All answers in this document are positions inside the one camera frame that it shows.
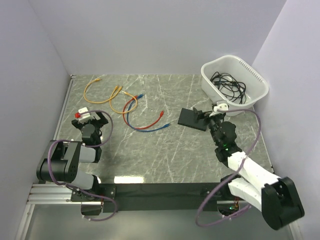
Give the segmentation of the black network switch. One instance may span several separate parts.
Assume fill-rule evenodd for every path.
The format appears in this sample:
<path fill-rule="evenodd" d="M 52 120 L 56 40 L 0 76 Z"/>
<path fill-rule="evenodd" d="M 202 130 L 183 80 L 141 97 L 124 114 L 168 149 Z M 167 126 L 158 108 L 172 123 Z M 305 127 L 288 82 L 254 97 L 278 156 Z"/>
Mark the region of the black network switch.
<path fill-rule="evenodd" d="M 196 119 L 193 110 L 182 108 L 177 121 L 178 125 L 188 127 L 195 130 L 200 130 L 205 132 L 207 130 L 207 124 L 196 124 Z"/>

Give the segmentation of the aluminium rail frame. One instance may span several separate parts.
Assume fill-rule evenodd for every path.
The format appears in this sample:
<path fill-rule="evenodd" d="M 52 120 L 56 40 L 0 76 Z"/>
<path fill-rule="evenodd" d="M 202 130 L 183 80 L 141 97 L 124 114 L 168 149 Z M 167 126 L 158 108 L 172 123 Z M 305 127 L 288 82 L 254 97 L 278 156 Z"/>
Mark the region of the aluminium rail frame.
<path fill-rule="evenodd" d="M 37 183 L 31 186 L 26 206 L 15 239 L 24 240 L 27 236 L 34 209 L 37 205 L 69 204 L 71 191 L 53 183 Z"/>

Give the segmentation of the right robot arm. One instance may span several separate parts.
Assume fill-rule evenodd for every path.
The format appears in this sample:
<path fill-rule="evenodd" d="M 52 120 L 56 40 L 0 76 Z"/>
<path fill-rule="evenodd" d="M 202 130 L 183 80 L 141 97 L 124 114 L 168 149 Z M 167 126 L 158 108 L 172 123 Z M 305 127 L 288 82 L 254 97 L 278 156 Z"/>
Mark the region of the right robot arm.
<path fill-rule="evenodd" d="M 305 210 L 293 180 L 289 177 L 281 178 L 253 161 L 249 153 L 255 147 L 254 143 L 247 151 L 237 146 L 236 125 L 224 120 L 227 113 L 230 113 L 230 109 L 226 103 L 214 105 L 211 111 L 193 110 L 194 120 L 204 120 L 208 125 L 216 146 L 217 159 L 234 171 L 200 204 L 195 217 L 196 225 L 204 227 L 204 224 L 199 222 L 200 214 L 219 190 L 226 200 L 238 197 L 248 203 L 230 214 L 230 219 L 240 216 L 251 206 L 262 213 L 263 219 L 273 230 L 279 230 L 304 217 Z"/>

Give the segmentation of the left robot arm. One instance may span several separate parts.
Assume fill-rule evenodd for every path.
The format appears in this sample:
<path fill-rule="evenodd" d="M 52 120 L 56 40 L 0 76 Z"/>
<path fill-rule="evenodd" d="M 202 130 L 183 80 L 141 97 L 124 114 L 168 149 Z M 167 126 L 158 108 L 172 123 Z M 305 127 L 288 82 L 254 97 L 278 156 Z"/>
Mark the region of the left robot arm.
<path fill-rule="evenodd" d="M 98 163 L 104 144 L 111 138 L 114 123 L 103 110 L 80 109 L 71 124 L 81 141 L 58 139 L 47 145 L 36 169 L 39 181 L 67 187 L 89 201 L 103 199 L 98 177 L 78 169 L 79 163 Z"/>

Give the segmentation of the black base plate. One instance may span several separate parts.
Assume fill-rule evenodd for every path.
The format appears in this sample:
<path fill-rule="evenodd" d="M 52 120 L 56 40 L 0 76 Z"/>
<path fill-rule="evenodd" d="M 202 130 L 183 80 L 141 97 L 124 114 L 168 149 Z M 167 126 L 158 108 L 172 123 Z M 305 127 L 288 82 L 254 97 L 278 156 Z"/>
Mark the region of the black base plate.
<path fill-rule="evenodd" d="M 162 211 L 196 210 L 218 185 L 217 182 L 205 183 L 103 183 L 92 192 L 113 199 L 118 211 Z M 238 197 L 225 189 L 218 191 L 203 208 L 204 211 L 217 212 L 223 203 L 235 203 Z M 115 205 L 100 197 L 92 197 L 74 190 L 70 198 L 72 203 L 97 204 L 103 213 L 112 213 Z"/>

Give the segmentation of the white plastic basin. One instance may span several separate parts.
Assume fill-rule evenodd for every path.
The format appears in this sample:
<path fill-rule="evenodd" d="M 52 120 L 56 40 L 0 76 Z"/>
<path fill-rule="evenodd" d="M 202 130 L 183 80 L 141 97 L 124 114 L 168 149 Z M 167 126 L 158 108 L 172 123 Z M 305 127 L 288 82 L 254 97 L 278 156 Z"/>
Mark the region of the white plastic basin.
<path fill-rule="evenodd" d="M 205 63 L 200 73 L 204 93 L 214 103 L 226 101 L 230 110 L 249 109 L 269 92 L 266 80 L 235 55 Z"/>

